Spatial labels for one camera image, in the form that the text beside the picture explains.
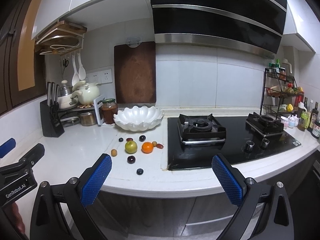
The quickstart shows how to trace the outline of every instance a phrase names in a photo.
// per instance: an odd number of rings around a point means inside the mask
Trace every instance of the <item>green apple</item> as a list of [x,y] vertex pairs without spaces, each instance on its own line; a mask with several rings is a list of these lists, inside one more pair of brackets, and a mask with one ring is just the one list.
[[137,152],[138,145],[135,141],[128,141],[126,142],[124,149],[127,153],[133,154]]

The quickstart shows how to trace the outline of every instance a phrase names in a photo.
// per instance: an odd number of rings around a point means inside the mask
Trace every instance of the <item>white spatula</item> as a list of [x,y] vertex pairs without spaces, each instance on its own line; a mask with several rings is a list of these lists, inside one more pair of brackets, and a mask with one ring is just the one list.
[[78,52],[78,62],[79,62],[79,78],[80,78],[80,80],[84,80],[86,77],[86,72],[85,72],[85,69],[81,63],[80,52]]
[[72,78],[72,85],[74,86],[75,84],[77,84],[80,79],[79,79],[79,74],[76,68],[76,57],[75,55],[72,55],[72,64],[73,64],[73,70],[75,71],[75,73],[73,74],[73,78]]

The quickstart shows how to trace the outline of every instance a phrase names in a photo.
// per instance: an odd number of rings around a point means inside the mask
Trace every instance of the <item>range hood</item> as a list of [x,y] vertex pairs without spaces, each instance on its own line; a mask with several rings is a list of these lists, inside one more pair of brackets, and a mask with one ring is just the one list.
[[151,0],[156,43],[236,49],[274,58],[287,0]]

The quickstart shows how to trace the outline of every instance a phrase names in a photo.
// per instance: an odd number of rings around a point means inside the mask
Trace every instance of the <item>scalloped bowl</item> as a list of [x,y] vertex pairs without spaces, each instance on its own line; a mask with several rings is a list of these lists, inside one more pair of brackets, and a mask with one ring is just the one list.
[[118,111],[118,114],[115,114],[113,119],[116,125],[124,130],[143,132],[160,124],[163,116],[164,111],[161,108],[134,106],[132,109],[126,107],[124,111]]

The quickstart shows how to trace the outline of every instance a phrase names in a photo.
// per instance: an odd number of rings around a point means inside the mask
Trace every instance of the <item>stove knob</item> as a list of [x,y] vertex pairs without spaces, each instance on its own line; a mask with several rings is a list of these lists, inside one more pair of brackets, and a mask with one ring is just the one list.
[[254,142],[253,141],[247,141],[246,144],[245,144],[244,150],[246,152],[252,152],[253,146],[254,146]]
[[261,142],[261,148],[262,149],[266,149],[269,145],[269,140],[268,139],[262,139],[262,142]]

